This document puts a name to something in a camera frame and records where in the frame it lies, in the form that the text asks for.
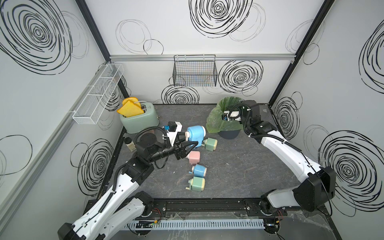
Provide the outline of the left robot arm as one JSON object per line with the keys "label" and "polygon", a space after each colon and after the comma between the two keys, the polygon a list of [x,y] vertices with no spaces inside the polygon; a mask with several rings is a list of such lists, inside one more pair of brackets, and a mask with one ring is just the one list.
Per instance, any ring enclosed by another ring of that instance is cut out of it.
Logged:
{"label": "left robot arm", "polygon": [[[133,140],[136,151],[132,158],[115,172],[112,187],[73,224],[65,223],[58,230],[60,240],[109,240],[130,221],[149,216],[154,199],[135,190],[154,171],[156,161],[175,155],[185,158],[199,142],[189,133],[168,132],[166,127],[149,127]],[[124,201],[134,196],[124,205]]]}

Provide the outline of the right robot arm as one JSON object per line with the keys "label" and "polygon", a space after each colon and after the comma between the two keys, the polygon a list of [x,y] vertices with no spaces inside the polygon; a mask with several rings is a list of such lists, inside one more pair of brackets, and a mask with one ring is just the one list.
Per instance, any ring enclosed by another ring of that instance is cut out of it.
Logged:
{"label": "right robot arm", "polygon": [[224,121],[238,121],[249,138],[274,153],[297,177],[300,185],[283,190],[271,190],[262,195],[259,208],[270,216],[284,207],[300,207],[313,212],[330,203],[336,192],[336,172],[322,167],[291,144],[270,122],[263,121],[255,101],[243,101],[225,108]]}

